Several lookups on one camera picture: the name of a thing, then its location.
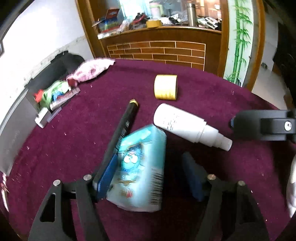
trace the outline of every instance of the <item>barcode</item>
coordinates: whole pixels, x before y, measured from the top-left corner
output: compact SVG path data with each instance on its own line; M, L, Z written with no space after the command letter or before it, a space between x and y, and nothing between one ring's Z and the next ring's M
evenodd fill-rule
M163 192L163 175L157 172L154 172L154 170L152 169L149 203L152 205L159 205L161 203L162 192Z

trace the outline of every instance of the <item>cartoon character print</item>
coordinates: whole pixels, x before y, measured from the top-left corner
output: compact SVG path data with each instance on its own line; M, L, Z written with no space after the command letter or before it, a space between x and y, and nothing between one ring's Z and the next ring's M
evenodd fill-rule
M121 160L121 179L118 180L124 186L128 186L130 183L135 183L137 177L144 169L141 165L143 159L142 144L136 144L130 146L123 155Z

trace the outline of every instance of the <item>yellow tape roll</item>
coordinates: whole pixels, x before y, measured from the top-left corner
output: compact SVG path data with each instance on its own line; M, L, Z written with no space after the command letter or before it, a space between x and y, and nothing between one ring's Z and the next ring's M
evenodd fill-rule
M176 100L178 92L177 76L159 74L154 82L154 95L157 99Z

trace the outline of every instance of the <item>packaging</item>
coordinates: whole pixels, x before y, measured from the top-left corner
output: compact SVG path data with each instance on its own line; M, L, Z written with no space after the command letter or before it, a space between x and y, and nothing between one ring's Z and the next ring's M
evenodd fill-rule
M137 212L161 209L166 134L154 125L123 138L107 200Z
M114 29L119 28L119 23L117 20L117 15L119 13L119 8L110 8L107 11L106 17L102 20L96 21L92 27L97 26L101 33L105 33Z
M71 91L68 91L63 96L58 96L56 101L50 103L49 108L51 111L61 107L64 103L66 103L69 99L71 99L74 95L77 95L80 92L79 87L73 88Z

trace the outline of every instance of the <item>bamboo painting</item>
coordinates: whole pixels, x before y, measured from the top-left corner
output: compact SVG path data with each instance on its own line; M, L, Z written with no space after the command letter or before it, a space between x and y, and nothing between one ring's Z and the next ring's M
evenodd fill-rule
M244 68L246 68L247 61L243 58L244 51L246 47L250 44L250 36L248 30L246 29L247 24L252 24L249 19L248 14L250 9L245 7L247 1L250 0L234 0L234 7L236 13L236 47L234 55L234 65L233 71L230 75L226 76L226 79L238 86L241 86L241 81L239 74L244 63Z

